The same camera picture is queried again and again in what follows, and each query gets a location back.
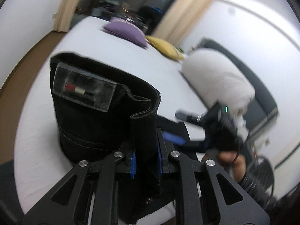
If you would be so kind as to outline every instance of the bed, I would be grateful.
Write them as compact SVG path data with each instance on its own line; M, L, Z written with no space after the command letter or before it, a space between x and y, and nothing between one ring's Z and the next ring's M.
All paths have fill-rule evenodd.
M178 109L200 114L207 110L180 74L180 63L167 59L150 45L143 49L104 32L102 27L107 23L94 17L83 19L51 55L75 52L146 80L161 93L158 114L170 120L175 121ZM25 213L72 168L59 146L49 73L48 58L27 96L16 135L14 172L18 198ZM201 128L187 125L187 129L191 139L205 137ZM174 215L170 203L137 224L158 225Z

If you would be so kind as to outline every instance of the brown floor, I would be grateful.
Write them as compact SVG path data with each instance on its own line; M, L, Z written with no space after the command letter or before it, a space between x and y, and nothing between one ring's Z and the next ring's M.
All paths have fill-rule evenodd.
M0 164L13 159L20 114L41 66L65 33L51 32L19 62L0 91Z

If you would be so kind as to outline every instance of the yellow pillow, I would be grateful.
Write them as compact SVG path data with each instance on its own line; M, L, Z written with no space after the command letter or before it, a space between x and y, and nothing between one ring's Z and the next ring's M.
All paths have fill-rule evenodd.
M174 60L183 60L182 53L169 42L153 36L146 36L146 39L154 46L161 54Z

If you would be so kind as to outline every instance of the window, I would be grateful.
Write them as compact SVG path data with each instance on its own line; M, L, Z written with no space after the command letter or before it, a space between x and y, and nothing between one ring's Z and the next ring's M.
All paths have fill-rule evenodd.
M174 0L80 0L72 23L73 27L86 16L104 20L111 17L129 18L145 34L150 34Z

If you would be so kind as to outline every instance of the purple pillow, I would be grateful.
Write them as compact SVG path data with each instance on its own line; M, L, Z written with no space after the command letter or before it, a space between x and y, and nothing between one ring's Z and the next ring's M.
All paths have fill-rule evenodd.
M126 21L114 21L105 25L104 29L139 46L142 46L144 48L148 47L147 41L145 39L145 34L138 27L131 23L128 23Z

